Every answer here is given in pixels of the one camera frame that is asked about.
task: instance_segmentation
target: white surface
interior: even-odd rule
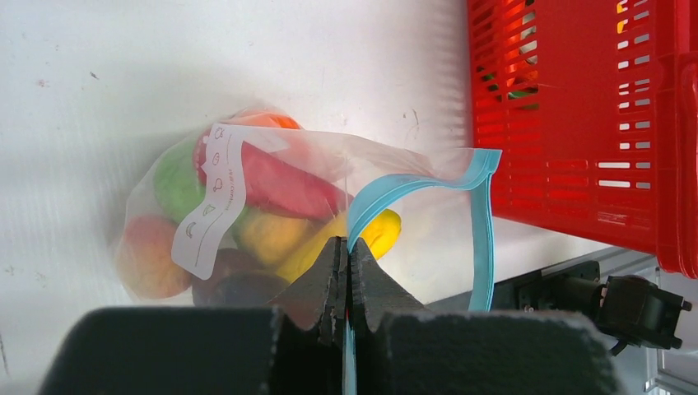
[[[0,0],[0,393],[36,389],[87,310],[130,303],[124,203],[185,133],[264,100],[310,129],[467,145],[460,3]],[[498,280],[601,247],[496,233]]]

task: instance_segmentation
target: red basket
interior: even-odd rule
[[[475,146],[504,151],[495,215],[698,278],[698,2],[467,5]]]

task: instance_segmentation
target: red pepper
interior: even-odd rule
[[[193,164],[199,181],[206,184],[206,173],[201,166],[206,162],[206,144],[198,140],[193,153]],[[247,189],[245,204],[266,212],[291,218],[327,220],[346,210],[352,196],[340,188],[293,167],[283,160],[244,142],[242,170]]]

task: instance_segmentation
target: green fruit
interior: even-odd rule
[[[198,207],[206,195],[206,187],[198,181],[192,164],[196,140],[181,142],[161,158],[153,175],[157,203],[172,221],[180,223]]]

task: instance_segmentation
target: ziplock bag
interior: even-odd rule
[[[472,148],[428,158],[248,109],[151,167],[128,198],[117,271],[147,303],[259,306],[329,238],[347,236],[353,248],[361,237],[423,303],[472,282],[471,308],[489,309],[499,158]]]

